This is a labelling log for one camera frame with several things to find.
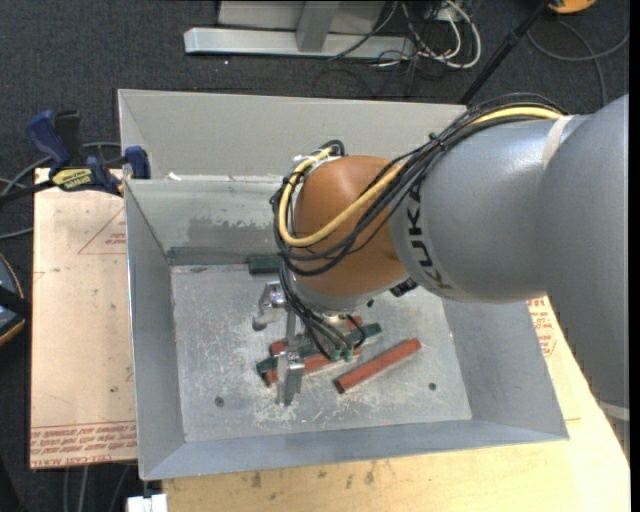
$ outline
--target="blue clamp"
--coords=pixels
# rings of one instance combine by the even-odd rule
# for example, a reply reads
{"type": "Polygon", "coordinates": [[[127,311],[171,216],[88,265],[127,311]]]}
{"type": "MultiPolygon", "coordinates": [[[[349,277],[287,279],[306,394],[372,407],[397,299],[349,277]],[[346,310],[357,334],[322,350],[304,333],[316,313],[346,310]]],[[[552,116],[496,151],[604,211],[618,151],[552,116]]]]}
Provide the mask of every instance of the blue clamp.
{"type": "MultiPolygon", "coordinates": [[[[43,153],[49,156],[54,165],[49,171],[49,180],[67,192],[79,190],[99,190],[109,194],[122,194],[122,181],[113,176],[109,170],[100,164],[95,156],[85,159],[81,146],[69,148],[63,141],[79,138],[80,117],[77,113],[65,113],[65,128],[68,132],[58,133],[55,128],[57,117],[53,111],[45,110],[36,115],[26,128],[26,135],[31,142],[43,153]]],[[[149,160],[140,146],[132,146],[125,150],[125,159],[131,167],[131,177],[149,179],[151,170],[149,160]]]]}

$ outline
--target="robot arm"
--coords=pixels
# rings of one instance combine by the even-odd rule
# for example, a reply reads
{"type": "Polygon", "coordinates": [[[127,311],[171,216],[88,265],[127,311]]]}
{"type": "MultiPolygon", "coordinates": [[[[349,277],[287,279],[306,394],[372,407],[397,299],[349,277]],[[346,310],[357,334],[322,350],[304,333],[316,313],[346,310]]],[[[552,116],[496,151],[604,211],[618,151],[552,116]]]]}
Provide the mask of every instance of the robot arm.
{"type": "Polygon", "coordinates": [[[320,324],[403,283],[546,293],[594,394],[628,415],[627,126],[628,96],[593,116],[486,104],[394,161],[332,141],[274,196],[281,282],[320,324]]]}

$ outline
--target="black wire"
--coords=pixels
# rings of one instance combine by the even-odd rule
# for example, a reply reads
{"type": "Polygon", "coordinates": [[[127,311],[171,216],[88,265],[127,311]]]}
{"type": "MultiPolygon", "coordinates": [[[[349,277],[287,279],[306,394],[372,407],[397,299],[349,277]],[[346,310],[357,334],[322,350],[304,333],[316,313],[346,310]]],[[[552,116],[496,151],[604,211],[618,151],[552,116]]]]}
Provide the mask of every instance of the black wire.
{"type": "Polygon", "coordinates": [[[360,331],[360,340],[358,340],[358,342],[353,345],[354,349],[360,348],[362,345],[364,345],[364,342],[367,341],[367,333],[364,332],[364,329],[362,327],[360,327],[360,324],[358,322],[356,322],[351,315],[347,315],[347,319],[353,325],[356,326],[356,329],[358,329],[358,331],[360,331]]]}
{"type": "Polygon", "coordinates": [[[480,103],[473,103],[470,105],[472,109],[484,109],[495,107],[496,105],[503,105],[505,102],[511,102],[512,99],[518,99],[519,103],[514,106],[540,106],[542,103],[546,107],[553,108],[557,113],[566,115],[568,110],[559,106],[554,100],[539,94],[537,92],[510,92],[501,96],[496,96],[480,103]]]}
{"type": "Polygon", "coordinates": [[[398,200],[398,202],[395,204],[395,206],[393,208],[391,208],[391,210],[389,211],[389,213],[387,214],[387,216],[384,218],[384,220],[380,223],[380,225],[374,230],[373,233],[371,233],[371,235],[369,235],[369,237],[362,242],[362,244],[360,244],[359,247],[353,249],[352,251],[349,252],[349,255],[355,254],[358,251],[361,251],[362,249],[364,249],[367,245],[369,245],[369,242],[371,242],[371,240],[373,240],[375,238],[375,236],[380,232],[380,230],[384,227],[384,225],[389,221],[389,219],[391,218],[391,216],[396,212],[396,210],[400,207],[400,204],[402,203],[402,198],[404,198],[404,196],[407,193],[405,192],[402,196],[401,199],[398,200]]]}
{"type": "Polygon", "coordinates": [[[387,15],[387,17],[384,19],[384,21],[382,23],[380,23],[377,27],[375,27],[371,32],[369,32],[367,35],[365,35],[360,41],[358,41],[356,44],[354,44],[353,46],[351,46],[350,48],[347,48],[346,50],[340,52],[337,55],[334,55],[333,57],[330,57],[329,59],[327,59],[328,62],[334,61],[334,60],[338,60],[338,59],[342,59],[343,57],[346,57],[347,55],[349,55],[350,53],[355,52],[358,48],[360,48],[364,43],[366,43],[369,39],[371,39],[372,36],[376,35],[380,30],[382,30],[382,28],[389,23],[389,21],[391,21],[391,18],[393,18],[393,15],[395,14],[396,10],[398,9],[398,5],[399,2],[394,2],[393,3],[393,7],[391,8],[391,12],[387,15]]]}
{"type": "Polygon", "coordinates": [[[605,57],[607,55],[612,54],[613,52],[615,52],[616,50],[618,50],[619,48],[624,46],[624,44],[627,42],[627,40],[629,38],[629,32],[627,32],[627,35],[616,46],[614,46],[613,48],[610,48],[609,50],[606,50],[604,52],[596,54],[593,51],[593,48],[591,48],[591,45],[589,44],[589,41],[587,41],[585,39],[585,37],[580,32],[578,32],[575,28],[573,28],[571,25],[565,23],[564,21],[558,21],[558,24],[563,26],[563,27],[565,27],[567,30],[571,31],[580,40],[582,45],[589,52],[589,56],[588,57],[586,57],[586,58],[583,58],[583,57],[564,57],[562,55],[557,55],[555,53],[551,53],[548,50],[545,50],[544,48],[542,48],[533,39],[533,37],[531,36],[529,31],[527,31],[527,36],[529,38],[529,42],[533,45],[533,47],[536,50],[541,52],[543,55],[546,55],[547,57],[551,57],[552,59],[560,60],[562,62],[584,62],[584,61],[588,61],[588,60],[592,61],[593,65],[594,65],[594,67],[596,69],[596,74],[597,74],[597,77],[598,77],[598,83],[600,85],[600,103],[604,107],[607,104],[607,88],[606,88],[606,84],[605,84],[605,81],[604,81],[604,74],[602,73],[602,66],[600,65],[599,59],[600,59],[600,57],[605,57]]]}
{"type": "MultiPolygon", "coordinates": [[[[573,29],[573,27],[570,27],[569,25],[567,25],[563,21],[559,21],[558,23],[560,25],[564,26],[564,27],[569,27],[571,30],[575,30],[575,29],[573,29]]],[[[527,31],[527,38],[529,39],[529,42],[536,48],[536,50],[538,50],[540,53],[543,53],[547,57],[551,57],[552,59],[560,60],[560,61],[563,61],[563,62],[587,62],[587,61],[594,60],[594,59],[600,59],[602,57],[608,57],[612,53],[617,52],[620,48],[622,48],[625,44],[627,44],[627,41],[629,40],[630,33],[631,33],[631,28],[627,29],[627,33],[624,35],[624,37],[622,38],[622,40],[618,44],[612,46],[608,50],[604,50],[604,51],[598,52],[598,53],[594,53],[593,51],[589,51],[589,55],[586,55],[584,57],[570,57],[570,56],[560,55],[560,54],[557,54],[557,53],[550,52],[549,50],[547,50],[547,49],[543,48],[542,46],[540,46],[540,44],[533,38],[533,35],[531,35],[531,30],[527,31]]]]}
{"type": "Polygon", "coordinates": [[[327,69],[327,70],[320,71],[313,78],[313,80],[311,82],[311,93],[312,93],[312,95],[314,97],[316,97],[316,98],[326,98],[326,97],[332,96],[331,94],[318,94],[318,82],[320,81],[320,79],[326,78],[331,73],[343,74],[343,75],[347,75],[347,76],[351,76],[351,77],[355,78],[360,83],[360,85],[364,87],[364,89],[368,93],[367,97],[372,98],[372,99],[375,98],[375,96],[376,96],[375,91],[365,81],[365,79],[362,78],[362,76],[360,76],[358,73],[354,73],[353,71],[351,71],[349,69],[342,69],[342,68],[327,69]]]}
{"type": "MultiPolygon", "coordinates": [[[[332,325],[327,324],[317,316],[313,311],[307,308],[297,295],[293,292],[293,290],[289,287],[289,281],[286,276],[286,267],[282,265],[280,267],[280,284],[282,286],[282,291],[284,292],[285,299],[287,304],[291,307],[291,310],[300,318],[302,323],[307,327],[309,332],[321,331],[323,335],[331,342],[336,348],[342,349],[345,346],[351,347],[349,341],[332,325]]],[[[312,337],[312,340],[318,346],[318,348],[322,347],[322,344],[315,337],[312,337]]],[[[331,359],[329,354],[320,348],[321,352],[325,357],[331,359]]]]}
{"type": "MultiPolygon", "coordinates": [[[[421,148],[420,153],[414,154],[407,163],[405,163],[405,169],[398,174],[393,180],[391,180],[390,185],[383,191],[382,194],[373,202],[373,204],[367,209],[364,215],[359,219],[353,231],[343,238],[341,241],[337,242],[333,246],[325,249],[316,254],[299,254],[294,252],[295,250],[291,250],[288,246],[283,242],[279,235],[278,223],[277,220],[274,222],[274,230],[275,230],[275,238],[276,242],[281,251],[281,255],[285,265],[287,265],[292,271],[299,273],[303,276],[313,276],[319,275],[331,268],[335,267],[340,261],[342,261],[346,256],[350,253],[350,248],[353,247],[356,238],[362,233],[362,231],[375,219],[381,211],[386,208],[394,198],[397,198],[401,192],[405,194],[408,192],[409,187],[415,182],[415,179],[421,175],[424,175],[429,169],[429,163],[435,158],[441,150],[448,149],[453,145],[457,144],[463,138],[466,138],[476,131],[480,129],[484,129],[486,127],[495,126],[497,124],[502,124],[506,122],[514,122],[516,120],[527,120],[527,119],[539,119],[537,116],[509,116],[505,118],[497,118],[492,119],[490,121],[485,121],[482,123],[478,123],[472,125],[472,123],[491,112],[498,111],[504,109],[506,107],[514,107],[514,106],[537,106],[546,108],[555,113],[560,113],[554,106],[549,106],[546,104],[536,104],[533,102],[525,102],[521,101],[518,103],[510,103],[508,105],[503,105],[502,102],[504,99],[498,98],[494,100],[490,100],[485,102],[483,107],[473,107],[469,109],[467,112],[462,114],[458,120],[454,121],[448,128],[446,128],[439,136],[434,137],[434,140],[429,141],[421,148]],[[297,265],[293,264],[292,260],[302,260],[302,261],[314,261],[318,260],[325,256],[333,256],[333,259],[328,263],[325,263],[322,266],[316,267],[314,269],[301,269],[297,265]]],[[[386,170],[390,167],[390,164],[385,166],[385,168],[381,171],[379,175],[383,175],[386,170]]],[[[277,201],[274,202],[274,208],[277,207],[277,201]]]]}
{"type": "Polygon", "coordinates": [[[381,56],[384,55],[385,53],[398,53],[400,55],[398,63],[393,66],[393,69],[391,70],[391,75],[389,77],[387,77],[387,79],[383,82],[383,84],[380,86],[380,88],[378,89],[378,91],[376,92],[374,99],[378,99],[383,97],[383,94],[386,92],[387,88],[393,83],[393,81],[395,80],[397,74],[398,74],[398,70],[401,68],[403,61],[402,61],[402,57],[404,56],[404,49],[407,45],[407,38],[405,36],[404,38],[404,42],[402,44],[402,50],[387,50],[385,52],[380,53],[380,55],[378,55],[378,62],[381,59],[381,56]]]}
{"type": "Polygon", "coordinates": [[[50,181],[44,181],[42,183],[36,183],[35,185],[31,185],[30,187],[25,187],[21,190],[13,192],[12,194],[2,194],[0,195],[0,207],[3,204],[9,203],[11,201],[15,201],[16,199],[20,199],[21,197],[32,196],[36,192],[40,192],[41,190],[47,190],[48,188],[55,187],[56,184],[50,181]]]}

